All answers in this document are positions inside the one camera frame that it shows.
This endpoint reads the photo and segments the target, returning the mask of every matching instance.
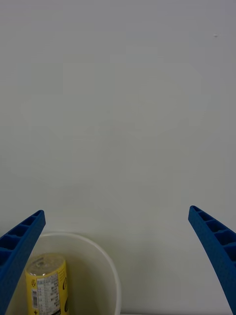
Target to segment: white surface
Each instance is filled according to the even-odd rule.
[[[229,314],[187,216],[236,230],[235,15],[232,0],[1,1],[0,232],[44,209],[46,231],[112,257],[123,312]]]
[[[66,260],[69,311],[72,315],[119,315],[120,282],[110,257],[91,240],[72,233],[40,236],[32,255],[59,252]],[[8,307],[8,314],[26,314],[24,277]]]

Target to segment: can lid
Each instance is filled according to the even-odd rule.
[[[57,253],[45,253],[29,260],[26,272],[32,276],[45,276],[53,271],[56,271],[65,259]]]

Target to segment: white plastic bowl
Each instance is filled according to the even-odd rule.
[[[119,315],[121,288],[116,268],[106,252],[91,240],[73,233],[47,233],[32,255],[61,253],[67,264],[70,315]],[[22,274],[7,314],[27,314]]]

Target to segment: yellow cylindrical container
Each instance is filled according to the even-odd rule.
[[[32,258],[26,267],[28,315],[68,315],[65,259],[56,253]]]

